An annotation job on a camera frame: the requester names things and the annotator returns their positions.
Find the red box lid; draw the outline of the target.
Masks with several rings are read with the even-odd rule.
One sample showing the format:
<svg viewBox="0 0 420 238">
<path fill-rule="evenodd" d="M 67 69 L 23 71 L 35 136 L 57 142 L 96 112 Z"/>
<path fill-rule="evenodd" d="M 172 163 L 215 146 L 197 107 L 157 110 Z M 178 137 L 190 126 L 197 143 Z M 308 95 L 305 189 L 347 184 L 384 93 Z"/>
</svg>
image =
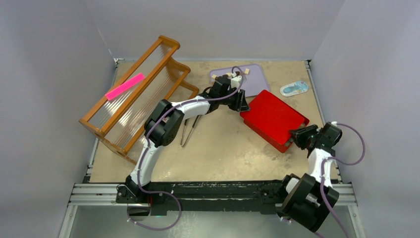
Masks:
<svg viewBox="0 0 420 238">
<path fill-rule="evenodd" d="M 281 142 L 292 141 L 289 130 L 305 127 L 310 122 L 307 117 L 266 90 L 261 91 L 249 106 L 248 112 L 240 113 L 243 120 L 274 132 Z"/>
</svg>

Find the black handled metal tongs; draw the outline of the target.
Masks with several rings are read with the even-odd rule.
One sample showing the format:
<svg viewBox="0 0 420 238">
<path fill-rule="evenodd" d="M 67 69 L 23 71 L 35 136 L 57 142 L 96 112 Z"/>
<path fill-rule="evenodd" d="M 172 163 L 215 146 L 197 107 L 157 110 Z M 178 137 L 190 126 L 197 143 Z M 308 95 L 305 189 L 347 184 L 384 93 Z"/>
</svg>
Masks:
<svg viewBox="0 0 420 238">
<path fill-rule="evenodd" d="M 181 135 L 181 140 L 180 140 L 180 146 L 182 148 L 185 147 L 187 142 L 189 141 L 189 139 L 191 137 L 191 134 L 193 133 L 193 131 L 196 127 L 196 124 L 197 124 L 198 120 L 200 119 L 200 117 L 201 117 L 200 115 L 195 117 L 195 119 L 193 121 L 193 124 L 191 126 L 191 129 L 188 133 L 186 132 L 186 129 L 187 129 L 188 123 L 190 122 L 191 119 L 185 119 L 183 131 L 182 131 L 182 135 Z"/>
</svg>

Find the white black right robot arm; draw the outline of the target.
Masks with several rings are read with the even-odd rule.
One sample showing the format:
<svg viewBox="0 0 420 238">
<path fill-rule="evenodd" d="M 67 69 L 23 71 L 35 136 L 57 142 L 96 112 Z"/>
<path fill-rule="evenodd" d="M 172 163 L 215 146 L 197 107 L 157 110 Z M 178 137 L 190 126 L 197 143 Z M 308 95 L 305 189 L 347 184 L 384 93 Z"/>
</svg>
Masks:
<svg viewBox="0 0 420 238">
<path fill-rule="evenodd" d="M 334 121 L 322 128 L 314 124 L 289 132 L 296 146 L 307 150 L 309 169 L 301 177 L 290 174 L 284 178 L 284 185 L 278 188 L 283 200 L 281 212 L 315 233 L 340 195 L 332 187 L 330 172 L 331 157 L 335 156 L 333 147 L 341 139 L 342 130 Z"/>
</svg>

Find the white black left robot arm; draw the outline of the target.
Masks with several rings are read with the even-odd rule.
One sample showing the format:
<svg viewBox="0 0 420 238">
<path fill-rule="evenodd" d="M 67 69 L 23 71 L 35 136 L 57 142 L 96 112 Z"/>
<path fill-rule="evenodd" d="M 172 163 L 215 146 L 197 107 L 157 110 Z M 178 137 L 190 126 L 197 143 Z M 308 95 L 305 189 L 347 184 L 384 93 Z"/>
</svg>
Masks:
<svg viewBox="0 0 420 238">
<path fill-rule="evenodd" d="M 203 116 L 226 105 L 236 112 L 250 109 L 245 99 L 242 84 L 247 78 L 238 71 L 230 75 L 216 78 L 211 87 L 193 99 L 182 102 L 159 101 L 145 123 L 145 142 L 135 169 L 126 178 L 123 192 L 136 203 L 146 200 L 146 186 L 151 182 L 151 176 L 156 162 L 163 150 L 176 137 L 182 122 L 192 117 Z"/>
</svg>

